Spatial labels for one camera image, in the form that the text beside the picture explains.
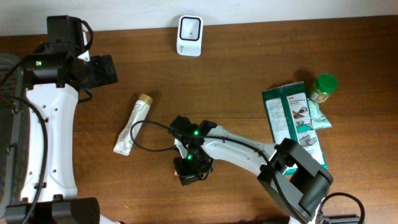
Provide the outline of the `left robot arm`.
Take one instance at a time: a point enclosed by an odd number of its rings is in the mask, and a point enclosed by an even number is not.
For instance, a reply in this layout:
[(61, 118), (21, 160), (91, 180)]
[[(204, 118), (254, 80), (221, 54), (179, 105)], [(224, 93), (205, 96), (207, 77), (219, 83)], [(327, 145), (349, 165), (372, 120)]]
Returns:
[(77, 17), (47, 18), (49, 40), (20, 62), (22, 92), (12, 96), (29, 110), (27, 170), (18, 204), (6, 223), (108, 223), (94, 197), (78, 198), (73, 174), (73, 119), (81, 91), (110, 85), (118, 76), (110, 55), (89, 54), (94, 35)]

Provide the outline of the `white tube gold cap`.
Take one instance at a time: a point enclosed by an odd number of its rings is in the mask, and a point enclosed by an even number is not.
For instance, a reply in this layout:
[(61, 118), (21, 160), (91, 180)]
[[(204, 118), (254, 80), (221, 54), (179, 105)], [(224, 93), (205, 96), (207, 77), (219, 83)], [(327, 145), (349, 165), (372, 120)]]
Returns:
[(136, 138), (142, 124), (137, 123), (138, 121), (145, 120), (153, 99), (149, 95), (140, 94), (136, 101), (129, 120), (121, 131), (113, 148), (113, 152), (128, 156), (133, 147), (132, 138)]

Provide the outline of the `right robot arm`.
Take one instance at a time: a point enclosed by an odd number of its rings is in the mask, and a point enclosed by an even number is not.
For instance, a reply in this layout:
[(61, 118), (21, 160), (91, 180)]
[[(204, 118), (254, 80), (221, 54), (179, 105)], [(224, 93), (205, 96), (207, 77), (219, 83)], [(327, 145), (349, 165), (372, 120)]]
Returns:
[(235, 135), (204, 120), (178, 116), (169, 126), (180, 157), (174, 159), (182, 185), (206, 180), (215, 160), (253, 173), (271, 198), (300, 223), (313, 223), (333, 178), (299, 143), (262, 143)]

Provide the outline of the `light green snack packet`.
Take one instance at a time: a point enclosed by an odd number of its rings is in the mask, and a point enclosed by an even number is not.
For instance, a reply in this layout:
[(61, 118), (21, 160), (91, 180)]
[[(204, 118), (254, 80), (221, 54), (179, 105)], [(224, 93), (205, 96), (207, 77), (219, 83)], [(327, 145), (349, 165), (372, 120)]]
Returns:
[(331, 128), (332, 125), (326, 116), (320, 111), (318, 103), (312, 100), (308, 101), (308, 108), (310, 110), (310, 116), (314, 130)]

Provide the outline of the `green lidded jar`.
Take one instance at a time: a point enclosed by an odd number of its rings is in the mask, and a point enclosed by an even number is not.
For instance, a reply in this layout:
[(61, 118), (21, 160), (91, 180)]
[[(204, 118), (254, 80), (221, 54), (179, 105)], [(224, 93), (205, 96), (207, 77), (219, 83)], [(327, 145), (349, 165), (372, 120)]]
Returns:
[(338, 80), (329, 73), (322, 73), (309, 91), (309, 98), (315, 103), (324, 103), (337, 89)]

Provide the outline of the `green 3M gloves packet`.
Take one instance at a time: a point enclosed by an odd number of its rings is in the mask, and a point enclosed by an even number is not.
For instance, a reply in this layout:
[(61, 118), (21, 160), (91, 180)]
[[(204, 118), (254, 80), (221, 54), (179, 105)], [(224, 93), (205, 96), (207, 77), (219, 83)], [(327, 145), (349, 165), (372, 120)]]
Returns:
[(273, 140), (298, 142), (322, 167), (327, 169), (322, 147), (312, 124), (307, 92), (303, 82), (291, 83), (262, 92)]

